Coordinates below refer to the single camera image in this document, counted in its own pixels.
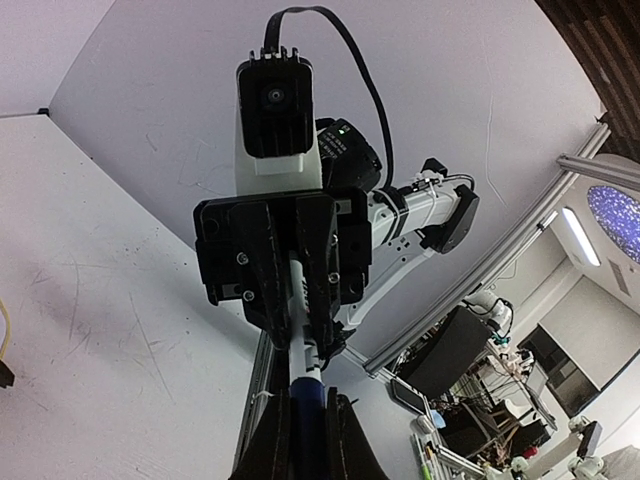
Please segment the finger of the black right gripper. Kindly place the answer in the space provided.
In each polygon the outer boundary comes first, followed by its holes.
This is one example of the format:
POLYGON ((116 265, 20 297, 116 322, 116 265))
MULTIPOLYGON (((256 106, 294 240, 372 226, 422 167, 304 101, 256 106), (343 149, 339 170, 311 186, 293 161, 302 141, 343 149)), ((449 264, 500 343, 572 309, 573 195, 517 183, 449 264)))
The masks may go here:
POLYGON ((321 358, 340 349, 335 317, 341 306, 336 202, 329 195, 304 195, 295 201, 298 256, 307 286, 312 337, 321 358))
POLYGON ((277 350, 290 342, 284 263, 276 219, 264 200, 243 201, 229 213, 232 240, 247 262, 238 267, 246 320, 277 350))

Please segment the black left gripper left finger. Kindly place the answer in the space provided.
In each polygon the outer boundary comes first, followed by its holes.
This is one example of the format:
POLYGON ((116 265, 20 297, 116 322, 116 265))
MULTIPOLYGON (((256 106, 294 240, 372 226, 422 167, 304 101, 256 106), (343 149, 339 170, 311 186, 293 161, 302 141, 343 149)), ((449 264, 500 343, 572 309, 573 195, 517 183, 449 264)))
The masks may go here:
POLYGON ((288 390, 268 400, 231 480, 286 480, 291 469, 292 409, 288 390))

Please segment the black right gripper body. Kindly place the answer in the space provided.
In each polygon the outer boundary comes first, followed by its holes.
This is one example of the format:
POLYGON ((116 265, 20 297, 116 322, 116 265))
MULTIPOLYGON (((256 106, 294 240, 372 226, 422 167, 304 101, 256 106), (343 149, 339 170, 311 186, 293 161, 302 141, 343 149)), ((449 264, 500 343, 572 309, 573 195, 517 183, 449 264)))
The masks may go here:
POLYGON ((341 305, 361 299, 371 264, 371 224, 367 217, 367 196, 359 188, 338 188, 276 194, 241 196, 207 200, 194 210, 196 253, 200 275, 208 300, 219 305, 241 298, 238 267, 247 262, 232 240, 229 213, 243 201, 264 200, 276 219, 279 245, 284 263, 285 283, 287 257, 298 259, 295 201, 304 195, 329 195, 336 202, 338 233, 334 236, 339 254, 341 305))

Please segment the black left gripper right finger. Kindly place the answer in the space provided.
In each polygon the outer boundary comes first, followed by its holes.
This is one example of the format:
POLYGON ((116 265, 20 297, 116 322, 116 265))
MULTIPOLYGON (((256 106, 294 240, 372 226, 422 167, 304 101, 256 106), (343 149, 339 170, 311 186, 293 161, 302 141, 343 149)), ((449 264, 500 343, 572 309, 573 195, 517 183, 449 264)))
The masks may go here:
POLYGON ((388 479, 346 395, 328 393, 325 430, 330 479, 388 479))

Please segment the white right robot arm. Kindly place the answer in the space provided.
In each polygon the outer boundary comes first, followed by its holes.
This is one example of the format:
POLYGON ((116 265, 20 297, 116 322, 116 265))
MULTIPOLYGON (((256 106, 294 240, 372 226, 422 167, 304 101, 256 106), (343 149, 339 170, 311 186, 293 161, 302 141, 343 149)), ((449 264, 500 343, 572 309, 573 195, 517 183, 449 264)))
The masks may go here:
POLYGON ((335 120, 304 153, 250 154, 236 138, 236 196, 193 213, 210 303, 241 302, 279 350, 294 336, 289 262, 301 263, 310 335, 322 358, 339 353, 399 280, 467 235, 479 204, 471 178, 435 159, 402 188, 377 184, 373 149, 335 120))

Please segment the white whiteboard marker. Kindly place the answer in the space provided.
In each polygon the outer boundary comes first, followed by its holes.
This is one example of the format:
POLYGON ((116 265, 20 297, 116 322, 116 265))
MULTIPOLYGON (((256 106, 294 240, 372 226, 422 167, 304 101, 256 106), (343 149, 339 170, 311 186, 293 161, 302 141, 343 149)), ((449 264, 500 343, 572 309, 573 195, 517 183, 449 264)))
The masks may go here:
POLYGON ((305 277, 301 262, 292 255, 289 259, 291 295, 289 314, 291 339, 289 344, 290 379, 321 380, 320 359, 306 305, 305 277))

